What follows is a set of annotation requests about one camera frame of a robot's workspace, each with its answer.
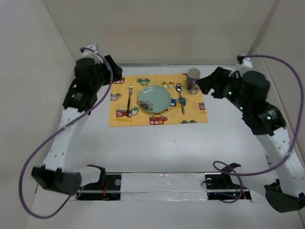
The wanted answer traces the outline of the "silver fork patterned handle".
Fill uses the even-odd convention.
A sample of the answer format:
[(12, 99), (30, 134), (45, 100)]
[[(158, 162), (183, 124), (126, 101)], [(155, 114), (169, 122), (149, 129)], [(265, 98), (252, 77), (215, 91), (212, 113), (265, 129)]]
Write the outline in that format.
[(132, 93), (133, 93), (133, 86), (129, 85), (129, 88), (128, 88), (127, 117), (130, 117), (130, 104), (131, 104)]

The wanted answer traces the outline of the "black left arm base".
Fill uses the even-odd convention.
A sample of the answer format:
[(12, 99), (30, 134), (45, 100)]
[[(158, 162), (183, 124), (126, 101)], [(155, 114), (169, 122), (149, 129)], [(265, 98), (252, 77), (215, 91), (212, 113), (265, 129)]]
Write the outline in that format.
[(121, 200), (121, 183), (121, 173), (107, 173), (104, 181), (88, 184), (78, 191), (76, 199), (86, 201)]

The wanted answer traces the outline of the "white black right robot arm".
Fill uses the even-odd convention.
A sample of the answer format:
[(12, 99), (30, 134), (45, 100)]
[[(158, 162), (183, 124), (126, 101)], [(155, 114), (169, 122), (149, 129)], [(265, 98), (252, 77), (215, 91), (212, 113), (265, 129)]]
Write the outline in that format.
[(196, 81), (203, 94), (226, 98), (239, 111), (242, 120), (263, 146), (271, 169), (277, 174), (270, 179), (266, 174), (251, 172), (243, 176), (244, 168), (237, 163), (226, 165), (220, 171), (221, 184), (231, 188), (239, 184), (264, 196), (269, 205), (280, 213), (299, 211), (305, 207), (305, 169), (294, 150), (286, 122), (279, 109), (266, 101), (270, 83), (256, 71), (238, 71), (218, 67), (209, 76)]

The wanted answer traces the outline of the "green floral ceramic plate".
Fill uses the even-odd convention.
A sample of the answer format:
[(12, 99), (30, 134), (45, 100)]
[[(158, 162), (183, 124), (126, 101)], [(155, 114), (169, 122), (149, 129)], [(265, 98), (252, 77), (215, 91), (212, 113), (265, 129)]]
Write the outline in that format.
[(171, 95), (162, 86), (152, 85), (143, 88), (138, 95), (140, 108), (149, 113), (161, 113), (170, 107)]

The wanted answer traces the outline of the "silver spoon patterned handle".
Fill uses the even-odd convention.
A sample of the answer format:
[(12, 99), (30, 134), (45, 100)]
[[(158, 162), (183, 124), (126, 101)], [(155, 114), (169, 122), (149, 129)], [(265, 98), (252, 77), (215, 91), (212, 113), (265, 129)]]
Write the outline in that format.
[(175, 89), (176, 89), (176, 92), (179, 95), (179, 101), (180, 101), (180, 104), (181, 104), (181, 110), (182, 110), (182, 114), (184, 115), (185, 114), (185, 109), (184, 109), (184, 105), (183, 105), (184, 99), (182, 97), (183, 88), (182, 88), (181, 83), (177, 83)]

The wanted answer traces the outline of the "purple ceramic mug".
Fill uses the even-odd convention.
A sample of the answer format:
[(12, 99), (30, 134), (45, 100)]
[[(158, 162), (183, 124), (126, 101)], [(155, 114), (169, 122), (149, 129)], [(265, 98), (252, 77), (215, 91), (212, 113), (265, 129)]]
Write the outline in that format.
[(201, 72), (197, 68), (190, 68), (186, 73), (186, 83), (189, 87), (194, 87), (196, 81), (200, 79)]

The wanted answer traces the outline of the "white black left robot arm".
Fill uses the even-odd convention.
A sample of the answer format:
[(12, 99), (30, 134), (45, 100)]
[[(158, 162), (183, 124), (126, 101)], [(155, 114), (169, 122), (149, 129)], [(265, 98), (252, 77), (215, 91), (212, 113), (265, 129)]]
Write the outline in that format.
[(72, 196), (88, 184), (95, 189), (106, 185), (106, 171), (101, 166), (87, 165), (80, 171), (71, 169), (78, 136), (91, 114), (91, 108), (97, 102), (97, 92), (102, 86), (122, 78), (122, 68), (112, 57), (106, 55), (105, 60), (110, 64), (110, 70), (106, 64), (97, 63), (90, 57), (76, 62), (75, 78), (63, 102), (59, 128), (65, 127), (72, 120), (76, 122), (54, 138), (42, 165), (31, 171), (31, 176), (45, 190)]

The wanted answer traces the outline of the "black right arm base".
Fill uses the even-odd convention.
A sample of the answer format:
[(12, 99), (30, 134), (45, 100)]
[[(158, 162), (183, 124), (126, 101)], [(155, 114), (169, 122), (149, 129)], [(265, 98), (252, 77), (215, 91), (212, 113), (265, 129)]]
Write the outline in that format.
[(221, 172), (208, 172), (204, 174), (201, 187), (207, 191), (208, 200), (219, 200), (223, 203), (234, 203), (237, 200), (252, 200), (250, 190), (240, 184), (232, 182), (229, 175)]

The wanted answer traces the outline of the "yellow car-print cloth placemat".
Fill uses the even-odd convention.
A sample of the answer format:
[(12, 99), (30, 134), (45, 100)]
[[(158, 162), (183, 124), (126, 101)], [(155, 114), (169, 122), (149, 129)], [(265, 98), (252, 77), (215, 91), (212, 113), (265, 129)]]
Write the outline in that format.
[[(182, 114), (176, 84), (181, 83), (185, 114)], [(130, 117), (127, 117), (128, 88), (133, 86)], [(161, 113), (148, 113), (138, 104), (139, 92), (148, 86), (158, 85), (171, 95), (170, 107)], [(144, 126), (207, 123), (208, 116), (203, 95), (198, 86), (190, 88), (186, 84), (186, 73), (125, 76), (112, 84), (110, 94), (109, 126)]]

